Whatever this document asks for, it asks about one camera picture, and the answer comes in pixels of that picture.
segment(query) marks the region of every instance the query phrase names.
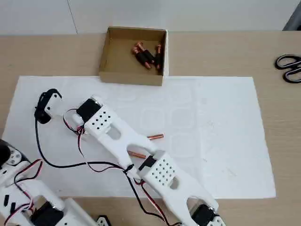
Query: copper pin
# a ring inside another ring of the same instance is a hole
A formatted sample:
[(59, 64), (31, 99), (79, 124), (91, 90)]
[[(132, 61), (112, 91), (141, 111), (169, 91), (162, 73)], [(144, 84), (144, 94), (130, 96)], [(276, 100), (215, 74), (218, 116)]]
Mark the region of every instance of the copper pin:
[(132, 52), (135, 55), (136, 59), (142, 64), (144, 65), (147, 69), (150, 69), (151, 66), (149, 65), (149, 63), (147, 62), (147, 58), (143, 55), (143, 53), (139, 52), (139, 48), (138, 47), (133, 47), (132, 48)]
[(148, 138), (149, 140), (155, 140), (155, 139), (160, 139), (160, 138), (163, 138), (163, 137), (164, 137), (164, 134), (160, 133), (160, 134), (148, 136), (147, 138)]
[(161, 44), (158, 44), (156, 49), (157, 49), (157, 53), (161, 53)]
[(136, 43), (135, 46), (138, 47), (142, 52), (145, 51), (145, 49), (143, 48), (143, 42), (139, 41)]
[[(149, 140), (155, 140), (155, 139), (160, 139), (163, 138), (164, 134), (160, 133), (160, 134), (156, 134), (156, 135), (152, 135), (152, 136), (148, 136), (147, 138)], [(136, 153), (136, 152), (132, 152), (132, 151), (127, 151), (129, 156), (133, 156), (133, 157), (137, 157), (139, 159), (146, 159), (146, 155), (144, 154), (140, 154), (140, 153)]]
[(136, 153), (136, 152), (131, 152), (131, 151), (127, 151), (127, 153), (130, 156), (137, 157), (139, 159), (146, 159), (146, 155), (144, 155), (144, 154), (140, 154), (140, 153)]
[(155, 63), (154, 56), (147, 49), (143, 47), (143, 43), (141, 41), (137, 42), (135, 46), (138, 47), (140, 51), (146, 56), (149, 63), (151, 64)]
[(161, 44), (158, 44), (156, 46), (156, 56), (155, 56), (155, 65), (156, 65), (156, 69), (159, 70), (161, 65), (160, 65), (160, 61), (161, 61)]

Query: black cylinder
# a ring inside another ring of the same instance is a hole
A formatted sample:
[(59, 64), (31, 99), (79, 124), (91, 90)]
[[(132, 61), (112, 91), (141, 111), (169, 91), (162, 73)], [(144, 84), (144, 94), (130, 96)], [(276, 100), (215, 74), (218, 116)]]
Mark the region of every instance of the black cylinder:
[(10, 149), (7, 143), (0, 139), (0, 166), (7, 162), (10, 158)]
[(137, 53), (135, 57), (143, 66), (145, 66), (145, 62), (148, 62), (146, 56), (140, 52)]
[(155, 62), (154, 56), (147, 49), (143, 52), (143, 54), (146, 56), (148, 63), (153, 64)]

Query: white paper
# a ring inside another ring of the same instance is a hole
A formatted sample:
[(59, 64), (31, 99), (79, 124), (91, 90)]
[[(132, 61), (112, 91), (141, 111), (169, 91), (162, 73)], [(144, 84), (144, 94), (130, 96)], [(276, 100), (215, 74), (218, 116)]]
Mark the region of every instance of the white paper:
[[(98, 77), (20, 77), (3, 139), (29, 159), (40, 158), (34, 107), (39, 95), (56, 88), (64, 111), (91, 95), (101, 96), (138, 133), (164, 133), (154, 142), (215, 198), (275, 197), (255, 86), (251, 77), (166, 77), (162, 87), (101, 83)], [(42, 150), (56, 164), (82, 162), (77, 138), (61, 117), (39, 124)], [(93, 138), (82, 141), (88, 160), (114, 157)], [(93, 173), (87, 166), (54, 169), (44, 164), (41, 179), (60, 196), (134, 194), (117, 169)]]

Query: cable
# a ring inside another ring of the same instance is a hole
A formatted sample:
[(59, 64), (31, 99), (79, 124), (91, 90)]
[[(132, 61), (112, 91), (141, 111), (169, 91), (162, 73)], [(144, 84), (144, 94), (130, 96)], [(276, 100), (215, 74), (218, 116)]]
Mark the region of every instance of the cable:
[(86, 161), (86, 158), (85, 158), (85, 156), (84, 156), (84, 154), (83, 154), (83, 152), (82, 152), (82, 150), (81, 150), (81, 146), (80, 146), (81, 136), (85, 133), (85, 129), (84, 129), (84, 128), (79, 128), (79, 129), (77, 130), (77, 133), (78, 133), (78, 140), (77, 140), (77, 143), (78, 143), (79, 153), (80, 153), (81, 156), (84, 158), (85, 163), (87, 164), (87, 166), (88, 166), (93, 172), (96, 172), (96, 173), (102, 173), (102, 172), (104, 172), (104, 171), (106, 171), (106, 170), (108, 170), (108, 169), (118, 169), (118, 170), (120, 170), (120, 168), (116, 168), (116, 167), (114, 167), (114, 166), (109, 166), (109, 167), (107, 167), (107, 168), (105, 168), (105, 169), (102, 169), (102, 170), (96, 170), (96, 169), (92, 168), (92, 167), (90, 166), (90, 164)]
[[(32, 167), (33, 167), (34, 165), (36, 165), (38, 162), (40, 162), (40, 165), (39, 165), (39, 168), (38, 168), (36, 174), (35, 174), (33, 177), (30, 177), (30, 178), (22, 178), (22, 179), (16, 181), (16, 178), (17, 178), (20, 174), (22, 174), (22, 173), (24, 173), (25, 171), (27, 171), (28, 169), (32, 168)], [(29, 194), (28, 194), (26, 191), (24, 191), (24, 190), (18, 185), (18, 183), (21, 182), (21, 181), (25, 181), (25, 180), (32, 180), (32, 179), (35, 179), (35, 178), (40, 174), (42, 165), (43, 165), (42, 160), (41, 160), (41, 159), (37, 159), (36, 161), (34, 161), (33, 163), (31, 163), (30, 165), (28, 165), (26, 168), (24, 168), (23, 170), (21, 170), (20, 172), (18, 172), (18, 173), (15, 175), (15, 177), (14, 177), (14, 184), (16, 185), (16, 187), (17, 187), (23, 194), (25, 194), (25, 196), (26, 196), (27, 198), (30, 199), (30, 203), (25, 203), (25, 204), (20, 205), (14, 212), (12, 212), (12, 213), (8, 216), (8, 218), (5, 220), (4, 226), (6, 226), (6, 224), (9, 222), (9, 220), (10, 220), (15, 214), (17, 214), (18, 212), (25, 211), (25, 210), (31, 210), (31, 211), (33, 212), (33, 210), (32, 210), (32, 207), (33, 207), (33, 200), (32, 200), (32, 198), (29, 196)]]
[(74, 129), (74, 128), (72, 128), (72, 127), (68, 124), (67, 120), (65, 119), (65, 114), (68, 113), (69, 111), (74, 111), (74, 110), (76, 110), (76, 108), (72, 108), (72, 109), (69, 109), (68, 111), (66, 111), (66, 112), (63, 114), (63, 121), (64, 121), (66, 127), (67, 127), (69, 130), (71, 130), (72, 132), (77, 132), (77, 130)]
[[(39, 165), (39, 168), (38, 168), (38, 170), (37, 170), (37, 172), (36, 172), (36, 174), (33, 176), (33, 177), (31, 177), (31, 178), (22, 178), (22, 179), (20, 179), (20, 180), (18, 180), (18, 181), (16, 181), (16, 178), (20, 175), (20, 174), (22, 174), (22, 173), (24, 173), (25, 171), (27, 171), (28, 169), (30, 169), (30, 168), (32, 168), (35, 164), (37, 164), (38, 162), (40, 162), (40, 165)], [(24, 191), (17, 183), (19, 183), (19, 182), (21, 182), (21, 181), (25, 181), (25, 180), (32, 180), (32, 179), (35, 179), (38, 175), (39, 175), (39, 173), (40, 173), (40, 171), (41, 171), (41, 168), (42, 168), (42, 165), (43, 165), (43, 162), (42, 162), (42, 160), (41, 159), (37, 159), (36, 161), (34, 161), (33, 163), (31, 163), (30, 165), (28, 165), (26, 168), (24, 168), (23, 170), (21, 170), (20, 172), (18, 172), (16, 175), (15, 175), (15, 177), (14, 177), (14, 184), (16, 185), (16, 187), (30, 200), (30, 205), (28, 206), (28, 208), (26, 209), (26, 210), (28, 210), (28, 209), (30, 209), (30, 208), (32, 208), (32, 206), (33, 206), (33, 200), (32, 200), (32, 198), (29, 196), (29, 194), (26, 192), (26, 191)]]
[[(44, 160), (44, 162), (46, 162), (48, 165), (50, 165), (50, 166), (52, 166), (54, 168), (60, 168), (60, 169), (63, 169), (63, 168), (72, 168), (72, 167), (86, 165), (85, 162), (80, 162), (80, 163), (71, 164), (71, 165), (59, 166), (59, 165), (55, 165), (55, 164), (49, 162), (46, 159), (45, 155), (43, 154), (41, 146), (40, 146), (39, 131), (38, 131), (38, 120), (37, 119), (35, 120), (35, 131), (36, 131), (36, 140), (37, 140), (38, 151), (39, 151), (42, 159)], [(88, 163), (90, 165), (93, 165), (93, 164), (105, 164), (105, 165), (110, 165), (110, 166), (113, 166), (113, 167), (116, 167), (116, 168), (119, 168), (119, 169), (123, 170), (123, 168), (120, 167), (119, 165), (117, 165), (115, 163), (112, 163), (112, 162), (108, 162), (108, 161), (89, 161)]]
[(130, 183), (130, 186), (131, 186), (131, 188), (132, 188), (132, 190), (133, 190), (133, 192), (134, 192), (134, 194), (135, 194), (135, 196), (136, 196), (136, 199), (137, 199), (137, 201), (138, 201), (138, 203), (139, 203), (139, 205), (140, 205), (140, 208), (143, 210), (143, 212), (144, 212), (145, 214), (148, 214), (148, 215), (152, 215), (152, 216), (158, 217), (158, 218), (160, 218), (161, 220), (164, 221), (163, 217), (161, 217), (160, 215), (158, 215), (158, 214), (156, 214), (156, 213), (151, 213), (151, 212), (148, 212), (148, 211), (145, 210), (145, 208), (143, 207), (143, 205), (142, 205), (142, 203), (141, 203), (141, 200), (140, 200), (140, 198), (139, 198), (139, 196), (138, 196), (138, 194), (137, 194), (137, 191), (135, 190), (134, 185), (133, 185), (131, 179), (130, 179), (128, 176), (127, 176), (127, 180), (128, 180), (128, 182)]
[(143, 192), (146, 194), (147, 198), (149, 199), (149, 201), (154, 205), (154, 207), (158, 210), (158, 212), (162, 215), (163, 217), (163, 221), (165, 221), (165, 223), (168, 225), (168, 226), (176, 226), (176, 225), (180, 225), (181, 222), (176, 222), (174, 224), (169, 224), (167, 218), (166, 218), (166, 215), (164, 214), (163, 210), (158, 206), (158, 204), (156, 204), (155, 200), (151, 197), (151, 195), (145, 190), (145, 188), (143, 187), (143, 185), (145, 184), (145, 181), (141, 180), (140, 182), (140, 186), (143, 190)]
[(25, 207), (27, 207), (28, 205), (30, 205), (30, 203), (26, 203), (26, 204), (22, 204), (21, 206), (19, 206), (14, 212), (12, 212), (8, 218), (6, 218), (6, 220), (4, 221), (4, 226), (6, 226), (6, 224), (9, 222), (9, 220), (15, 215), (17, 214), (19, 211), (23, 211), (25, 209)]

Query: wooden table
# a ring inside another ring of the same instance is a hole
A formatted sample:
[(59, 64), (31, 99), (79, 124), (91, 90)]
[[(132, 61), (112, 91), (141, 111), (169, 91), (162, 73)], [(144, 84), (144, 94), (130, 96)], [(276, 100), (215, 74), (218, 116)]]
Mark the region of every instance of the wooden table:
[[(275, 175), (277, 198), (219, 200), (229, 226), (283, 226), (301, 210), (301, 85), (273, 67), (284, 53), (301, 53), (301, 32), (170, 32), (170, 75), (253, 76)], [(0, 36), (0, 133), (19, 75), (97, 75), (103, 34)], [(143, 214), (131, 198), (79, 198), (93, 217), (113, 226), (165, 225)], [(146, 200), (146, 208), (152, 209)]]

